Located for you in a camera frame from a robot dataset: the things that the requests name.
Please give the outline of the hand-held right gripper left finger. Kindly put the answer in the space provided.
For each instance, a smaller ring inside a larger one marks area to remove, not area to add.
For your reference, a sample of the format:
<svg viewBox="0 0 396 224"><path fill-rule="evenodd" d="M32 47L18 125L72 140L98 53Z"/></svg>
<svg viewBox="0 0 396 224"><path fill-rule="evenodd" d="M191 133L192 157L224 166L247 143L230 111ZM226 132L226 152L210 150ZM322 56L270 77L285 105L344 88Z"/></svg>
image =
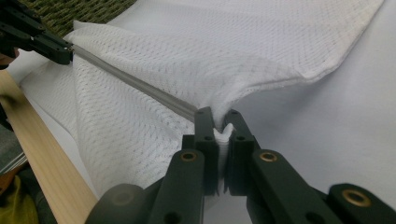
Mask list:
<svg viewBox="0 0 396 224"><path fill-rule="evenodd" d="M210 107L198 109L194 114L194 134L182 138L183 149L195 149L205 156L205 195L218 193L219 145L214 135L215 127Z"/></svg>

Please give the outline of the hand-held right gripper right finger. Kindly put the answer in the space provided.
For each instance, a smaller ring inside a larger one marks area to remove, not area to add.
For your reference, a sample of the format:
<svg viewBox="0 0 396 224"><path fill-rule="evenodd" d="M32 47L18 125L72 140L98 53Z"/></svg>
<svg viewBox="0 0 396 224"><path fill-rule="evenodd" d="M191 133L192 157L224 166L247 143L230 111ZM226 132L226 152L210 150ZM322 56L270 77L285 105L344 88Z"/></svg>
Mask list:
<svg viewBox="0 0 396 224"><path fill-rule="evenodd" d="M224 124L233 125L229 139L225 187L233 196L246 196L251 180L250 157L258 144L240 112L230 110L225 116Z"/></svg>

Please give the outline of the white foam board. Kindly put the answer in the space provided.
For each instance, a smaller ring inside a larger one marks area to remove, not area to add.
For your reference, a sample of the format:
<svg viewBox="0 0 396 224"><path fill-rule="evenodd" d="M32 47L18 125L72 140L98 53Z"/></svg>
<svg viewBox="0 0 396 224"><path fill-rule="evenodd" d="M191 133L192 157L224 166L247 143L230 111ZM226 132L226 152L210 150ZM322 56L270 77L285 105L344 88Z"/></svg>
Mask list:
<svg viewBox="0 0 396 224"><path fill-rule="evenodd" d="M45 63L52 62L25 52L9 73L21 86ZM26 97L91 189L104 194L95 190L73 136ZM343 62L328 75L253 92L230 109L242 113L261 146L281 152L314 187L325 190L350 182L396 207L396 0L383 0Z"/></svg>

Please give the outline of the green woven basket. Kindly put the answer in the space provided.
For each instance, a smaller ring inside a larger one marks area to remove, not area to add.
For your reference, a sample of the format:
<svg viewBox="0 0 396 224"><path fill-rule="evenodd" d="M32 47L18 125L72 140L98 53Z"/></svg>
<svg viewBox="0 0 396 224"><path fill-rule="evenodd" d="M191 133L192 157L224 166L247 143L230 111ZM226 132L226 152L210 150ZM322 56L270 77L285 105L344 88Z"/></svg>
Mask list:
<svg viewBox="0 0 396 224"><path fill-rule="evenodd" d="M74 21L107 23L137 0L19 0L54 34L64 37Z"/></svg>

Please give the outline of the silver metal bar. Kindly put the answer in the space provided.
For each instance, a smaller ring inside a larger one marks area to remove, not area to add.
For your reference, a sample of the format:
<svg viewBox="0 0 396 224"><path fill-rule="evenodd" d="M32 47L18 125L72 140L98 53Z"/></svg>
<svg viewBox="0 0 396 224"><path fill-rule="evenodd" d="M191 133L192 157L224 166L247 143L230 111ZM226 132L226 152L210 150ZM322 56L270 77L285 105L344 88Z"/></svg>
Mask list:
<svg viewBox="0 0 396 224"><path fill-rule="evenodd" d="M19 167L27 162L27 157L22 152L15 159L11 160L7 165L0 169L0 175L12 171L14 168Z"/></svg>

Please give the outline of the white mesh laundry bag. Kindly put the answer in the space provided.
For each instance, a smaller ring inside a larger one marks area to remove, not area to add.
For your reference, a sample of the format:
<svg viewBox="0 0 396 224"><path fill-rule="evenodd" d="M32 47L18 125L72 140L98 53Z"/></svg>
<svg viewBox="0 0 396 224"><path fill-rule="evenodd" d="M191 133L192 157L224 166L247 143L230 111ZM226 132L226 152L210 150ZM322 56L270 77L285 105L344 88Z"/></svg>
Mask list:
<svg viewBox="0 0 396 224"><path fill-rule="evenodd" d="M137 0L107 24L79 22L68 40L160 91L210 107L221 123L256 92L315 82L348 55L383 0ZM21 83L62 125L98 193L147 187L193 124L102 67L45 63Z"/></svg>

